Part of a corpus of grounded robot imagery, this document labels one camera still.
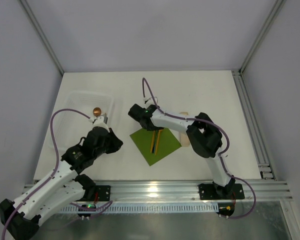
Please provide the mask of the iridescent metal fork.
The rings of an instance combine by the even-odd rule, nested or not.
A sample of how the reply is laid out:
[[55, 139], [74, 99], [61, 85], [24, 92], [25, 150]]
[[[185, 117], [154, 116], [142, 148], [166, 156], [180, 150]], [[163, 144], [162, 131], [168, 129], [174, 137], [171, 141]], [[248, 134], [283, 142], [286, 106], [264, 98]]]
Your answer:
[[156, 153], [156, 148], [157, 148], [156, 145], [157, 145], [158, 135], [159, 135], [159, 130], [155, 130], [153, 132], [153, 136], [152, 136], [152, 147], [151, 147], [152, 154]]

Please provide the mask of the orange plastic spoon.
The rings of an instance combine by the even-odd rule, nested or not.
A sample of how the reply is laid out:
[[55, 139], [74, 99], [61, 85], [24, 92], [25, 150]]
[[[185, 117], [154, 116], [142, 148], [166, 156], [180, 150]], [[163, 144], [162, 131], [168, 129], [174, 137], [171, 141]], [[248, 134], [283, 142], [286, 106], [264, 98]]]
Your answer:
[[160, 142], [160, 136], [161, 136], [162, 131], [163, 131], [163, 129], [159, 129], [159, 134], [158, 134], [158, 138], [157, 138], [157, 142], [156, 142], [156, 151], [155, 151], [155, 155], [156, 155], [157, 152], [158, 152], [159, 142]]

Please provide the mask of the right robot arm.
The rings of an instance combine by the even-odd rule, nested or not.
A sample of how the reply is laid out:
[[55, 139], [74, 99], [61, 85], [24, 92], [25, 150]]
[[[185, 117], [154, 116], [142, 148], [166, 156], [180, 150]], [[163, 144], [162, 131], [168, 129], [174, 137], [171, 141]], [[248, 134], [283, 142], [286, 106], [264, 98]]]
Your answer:
[[153, 132], [150, 145], [151, 153], [155, 153], [158, 149], [160, 134], [163, 129], [185, 134], [193, 151], [206, 159], [212, 173], [212, 185], [215, 194], [221, 199], [226, 199], [232, 195], [234, 181], [226, 175], [222, 164], [216, 160], [223, 144], [222, 133], [207, 114], [201, 112], [195, 117], [181, 114], [173, 115], [164, 112], [154, 104], [147, 108], [134, 104], [128, 111], [128, 115], [138, 122], [144, 130]]

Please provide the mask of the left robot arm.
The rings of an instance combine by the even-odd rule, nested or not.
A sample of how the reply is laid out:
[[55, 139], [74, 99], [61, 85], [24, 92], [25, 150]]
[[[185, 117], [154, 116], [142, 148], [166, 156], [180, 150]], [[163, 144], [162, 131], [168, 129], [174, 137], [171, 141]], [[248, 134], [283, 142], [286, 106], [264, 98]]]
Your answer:
[[78, 200], [92, 200], [98, 188], [83, 171], [103, 154], [120, 150], [123, 142], [111, 128], [100, 126], [70, 147], [43, 179], [15, 200], [0, 203], [4, 232], [16, 240], [29, 240], [54, 213]]

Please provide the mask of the orange plastic knife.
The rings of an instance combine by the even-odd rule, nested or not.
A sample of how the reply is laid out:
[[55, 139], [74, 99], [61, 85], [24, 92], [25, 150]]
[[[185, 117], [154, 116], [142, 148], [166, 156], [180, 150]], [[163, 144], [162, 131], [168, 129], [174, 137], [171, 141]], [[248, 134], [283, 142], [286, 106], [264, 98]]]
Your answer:
[[153, 131], [151, 145], [150, 145], [150, 152], [153, 154], [155, 152], [155, 145], [156, 145], [156, 137], [157, 137], [157, 130]]

